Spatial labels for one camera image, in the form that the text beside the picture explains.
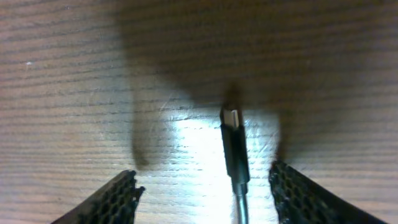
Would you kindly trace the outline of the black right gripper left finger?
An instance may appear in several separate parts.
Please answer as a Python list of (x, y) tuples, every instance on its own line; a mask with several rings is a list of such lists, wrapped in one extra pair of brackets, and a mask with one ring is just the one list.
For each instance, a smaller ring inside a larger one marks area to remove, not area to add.
[(143, 186), (136, 171), (124, 170), (52, 224), (134, 224)]

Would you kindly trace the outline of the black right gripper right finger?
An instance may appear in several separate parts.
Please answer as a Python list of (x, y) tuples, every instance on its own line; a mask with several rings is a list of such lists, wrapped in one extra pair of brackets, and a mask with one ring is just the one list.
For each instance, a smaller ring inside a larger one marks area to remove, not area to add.
[(272, 163), (269, 182), (279, 223), (386, 224), (282, 161)]

